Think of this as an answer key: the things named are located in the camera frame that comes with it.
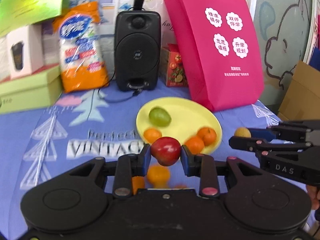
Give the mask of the person's right hand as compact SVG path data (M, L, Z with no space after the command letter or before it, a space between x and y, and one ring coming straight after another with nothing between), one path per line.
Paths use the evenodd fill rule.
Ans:
M319 201L320 201L320 192L319 188L316 186L306 185L307 193L312 202L312 209L319 209Z

